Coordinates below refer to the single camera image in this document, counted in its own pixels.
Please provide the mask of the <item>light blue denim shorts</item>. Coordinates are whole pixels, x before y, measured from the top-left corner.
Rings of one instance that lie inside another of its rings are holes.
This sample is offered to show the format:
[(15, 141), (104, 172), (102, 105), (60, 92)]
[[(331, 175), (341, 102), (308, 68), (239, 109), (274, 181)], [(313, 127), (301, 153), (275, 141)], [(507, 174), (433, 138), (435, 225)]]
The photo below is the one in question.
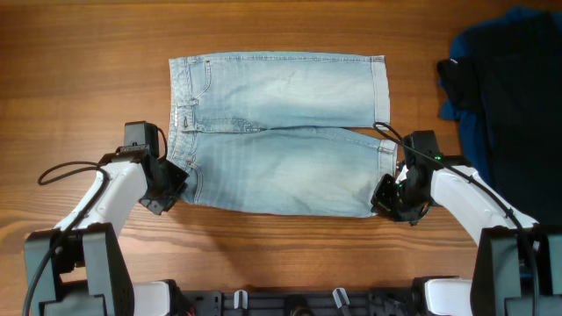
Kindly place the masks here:
[(183, 201), (275, 215), (369, 218), (397, 147), (383, 56), (239, 52), (170, 61), (167, 158)]

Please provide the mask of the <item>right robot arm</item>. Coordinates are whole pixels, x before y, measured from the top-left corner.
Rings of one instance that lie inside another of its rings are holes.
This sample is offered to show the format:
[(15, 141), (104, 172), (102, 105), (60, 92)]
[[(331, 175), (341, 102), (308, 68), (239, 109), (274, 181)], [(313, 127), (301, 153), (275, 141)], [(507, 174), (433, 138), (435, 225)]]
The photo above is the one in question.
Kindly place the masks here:
[(417, 277), (408, 290), (378, 297), (404, 315), (559, 315), (561, 228), (517, 211), (459, 156), (407, 158), (384, 175), (372, 210), (417, 224), (429, 209), (447, 209), (478, 246), (473, 275)]

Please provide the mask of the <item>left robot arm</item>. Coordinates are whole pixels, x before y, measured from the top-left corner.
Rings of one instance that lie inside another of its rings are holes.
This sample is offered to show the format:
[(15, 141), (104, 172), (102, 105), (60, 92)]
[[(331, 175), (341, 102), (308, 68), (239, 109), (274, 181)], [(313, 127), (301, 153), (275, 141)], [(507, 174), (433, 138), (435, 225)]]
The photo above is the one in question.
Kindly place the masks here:
[(24, 315), (193, 315), (193, 303), (172, 280), (133, 284), (118, 236), (131, 210), (168, 211), (187, 173), (149, 150), (122, 147), (100, 162), (74, 162), (94, 171), (80, 204), (54, 228), (25, 241), (28, 290)]

